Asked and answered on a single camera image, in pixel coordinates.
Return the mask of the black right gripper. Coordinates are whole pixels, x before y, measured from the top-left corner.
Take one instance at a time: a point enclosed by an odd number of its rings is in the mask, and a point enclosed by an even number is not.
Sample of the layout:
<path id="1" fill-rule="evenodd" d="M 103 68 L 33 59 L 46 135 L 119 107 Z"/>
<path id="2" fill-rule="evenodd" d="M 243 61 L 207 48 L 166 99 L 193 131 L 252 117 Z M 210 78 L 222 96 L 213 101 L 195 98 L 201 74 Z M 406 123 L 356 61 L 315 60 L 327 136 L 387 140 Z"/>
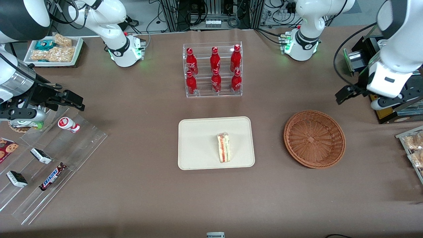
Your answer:
<path id="1" fill-rule="evenodd" d="M 30 106 L 57 110 L 59 105 L 74 107 L 79 111 L 85 111 L 86 108 L 83 104 L 83 98 L 73 91 L 65 90 L 63 94 L 56 87 L 49 88 L 38 83 L 34 83 L 29 90 L 20 95 L 20 103 L 23 103 L 20 110 L 31 109 Z"/>

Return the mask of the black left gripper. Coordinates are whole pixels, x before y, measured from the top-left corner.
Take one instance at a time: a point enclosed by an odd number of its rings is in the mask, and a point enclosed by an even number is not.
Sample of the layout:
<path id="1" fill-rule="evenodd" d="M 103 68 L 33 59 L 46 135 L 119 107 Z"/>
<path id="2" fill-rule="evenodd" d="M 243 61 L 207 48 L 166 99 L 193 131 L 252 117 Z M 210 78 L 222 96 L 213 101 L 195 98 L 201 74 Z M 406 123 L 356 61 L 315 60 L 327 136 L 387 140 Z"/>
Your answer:
<path id="1" fill-rule="evenodd" d="M 363 97 L 368 96 L 370 92 L 366 89 L 366 86 L 344 86 L 335 94 L 337 104 L 343 104 L 346 100 L 360 95 Z"/>

